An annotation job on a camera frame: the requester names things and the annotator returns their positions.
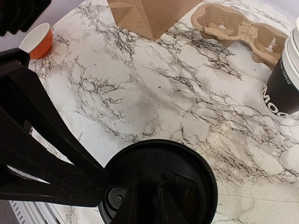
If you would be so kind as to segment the black plastic cup lid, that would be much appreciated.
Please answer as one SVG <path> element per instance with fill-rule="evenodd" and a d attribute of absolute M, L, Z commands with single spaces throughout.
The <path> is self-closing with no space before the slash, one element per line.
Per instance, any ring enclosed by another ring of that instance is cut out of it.
<path fill-rule="evenodd" d="M 106 224 L 210 224 L 218 188 L 207 161 L 170 140 L 145 140 L 106 165 L 109 182 L 99 211 Z"/>

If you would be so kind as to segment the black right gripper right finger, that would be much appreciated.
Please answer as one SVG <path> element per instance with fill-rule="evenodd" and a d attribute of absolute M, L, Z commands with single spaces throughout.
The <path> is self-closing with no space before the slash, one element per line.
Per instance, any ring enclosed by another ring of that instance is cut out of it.
<path fill-rule="evenodd" d="M 155 184 L 153 204 L 156 224 L 186 224 L 172 194 L 164 183 Z"/>

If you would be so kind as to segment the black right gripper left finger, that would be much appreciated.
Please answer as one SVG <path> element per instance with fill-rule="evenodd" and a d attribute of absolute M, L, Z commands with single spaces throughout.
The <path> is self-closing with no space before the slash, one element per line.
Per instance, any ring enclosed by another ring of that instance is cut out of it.
<path fill-rule="evenodd" d="M 113 224 L 153 224 L 154 184 L 140 182 L 128 188 Z"/>

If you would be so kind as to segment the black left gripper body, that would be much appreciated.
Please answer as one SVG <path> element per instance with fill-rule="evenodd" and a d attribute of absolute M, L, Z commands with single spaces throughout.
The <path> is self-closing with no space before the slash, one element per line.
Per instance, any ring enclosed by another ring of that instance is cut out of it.
<path fill-rule="evenodd" d="M 1 0 L 0 35 L 27 32 L 50 4 L 51 0 Z"/>

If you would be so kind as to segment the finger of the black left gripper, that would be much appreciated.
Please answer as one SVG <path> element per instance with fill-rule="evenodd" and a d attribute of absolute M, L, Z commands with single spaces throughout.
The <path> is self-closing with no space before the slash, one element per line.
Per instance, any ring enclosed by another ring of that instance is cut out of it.
<path fill-rule="evenodd" d="M 96 207 L 108 175 L 63 122 L 30 56 L 0 54 L 0 197 Z"/>

